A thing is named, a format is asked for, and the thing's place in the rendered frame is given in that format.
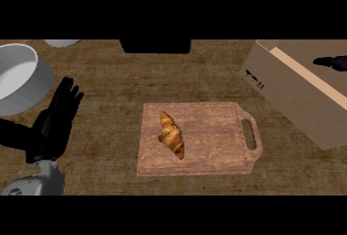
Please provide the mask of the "small white bowl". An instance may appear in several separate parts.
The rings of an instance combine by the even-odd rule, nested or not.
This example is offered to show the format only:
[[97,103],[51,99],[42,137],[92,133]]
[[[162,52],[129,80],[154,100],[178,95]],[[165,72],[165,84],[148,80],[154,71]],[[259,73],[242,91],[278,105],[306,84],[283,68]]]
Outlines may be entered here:
[[45,39],[44,42],[53,48],[64,48],[75,45],[78,39]]

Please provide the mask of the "black appliance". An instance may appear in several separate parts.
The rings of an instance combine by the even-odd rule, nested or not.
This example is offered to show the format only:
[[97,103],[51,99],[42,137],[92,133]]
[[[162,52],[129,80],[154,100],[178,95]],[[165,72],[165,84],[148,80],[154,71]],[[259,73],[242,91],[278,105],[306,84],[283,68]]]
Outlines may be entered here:
[[125,53],[172,53],[187,54],[190,52],[188,39],[120,39]]

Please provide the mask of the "brown croissant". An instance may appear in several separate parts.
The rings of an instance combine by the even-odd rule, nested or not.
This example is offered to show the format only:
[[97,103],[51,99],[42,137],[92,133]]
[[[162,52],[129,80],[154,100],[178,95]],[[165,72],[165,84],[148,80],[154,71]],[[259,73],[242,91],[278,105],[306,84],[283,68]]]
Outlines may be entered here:
[[163,111],[159,112],[159,126],[160,126],[160,132],[157,135],[157,141],[171,150],[174,156],[178,159],[182,159],[184,141],[182,141],[181,130],[174,123],[174,119]]

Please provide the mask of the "large white pot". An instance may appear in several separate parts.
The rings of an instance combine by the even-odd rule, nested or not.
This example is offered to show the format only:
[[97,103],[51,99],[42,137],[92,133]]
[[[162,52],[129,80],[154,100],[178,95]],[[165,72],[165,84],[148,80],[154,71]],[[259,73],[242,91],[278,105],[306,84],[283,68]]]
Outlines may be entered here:
[[0,116],[23,113],[45,97],[54,72],[24,44],[0,46]]

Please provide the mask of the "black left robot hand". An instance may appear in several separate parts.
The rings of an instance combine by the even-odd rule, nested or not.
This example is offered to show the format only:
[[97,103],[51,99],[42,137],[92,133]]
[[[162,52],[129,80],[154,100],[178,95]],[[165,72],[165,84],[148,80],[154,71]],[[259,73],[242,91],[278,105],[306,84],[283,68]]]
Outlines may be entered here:
[[73,79],[64,77],[32,127],[0,118],[0,145],[24,151],[26,163],[54,161],[63,154],[82,97]]

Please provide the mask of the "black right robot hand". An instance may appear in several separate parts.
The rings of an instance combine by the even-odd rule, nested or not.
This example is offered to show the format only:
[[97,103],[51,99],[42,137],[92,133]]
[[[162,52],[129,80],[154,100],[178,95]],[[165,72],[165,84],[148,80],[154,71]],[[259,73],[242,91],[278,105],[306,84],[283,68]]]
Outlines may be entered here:
[[336,57],[320,57],[312,60],[312,63],[332,68],[337,72],[347,72],[347,55]]

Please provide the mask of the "wooden cutting board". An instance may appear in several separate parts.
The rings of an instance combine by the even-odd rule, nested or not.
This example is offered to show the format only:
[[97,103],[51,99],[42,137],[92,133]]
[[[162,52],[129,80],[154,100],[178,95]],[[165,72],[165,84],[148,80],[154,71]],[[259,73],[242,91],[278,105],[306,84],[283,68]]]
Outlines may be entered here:
[[[171,116],[181,130],[181,158],[157,141],[160,112]],[[141,110],[137,175],[250,173],[262,145],[256,125],[252,125],[255,147],[246,147],[240,122],[253,120],[234,102],[146,103]]]

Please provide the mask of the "cardboard box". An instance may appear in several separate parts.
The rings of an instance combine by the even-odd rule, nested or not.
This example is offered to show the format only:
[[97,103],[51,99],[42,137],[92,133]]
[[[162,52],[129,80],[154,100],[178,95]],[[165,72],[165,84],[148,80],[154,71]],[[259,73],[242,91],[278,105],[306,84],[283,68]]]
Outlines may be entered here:
[[347,39],[259,39],[239,75],[315,145],[347,145],[347,72],[315,65],[347,55]]

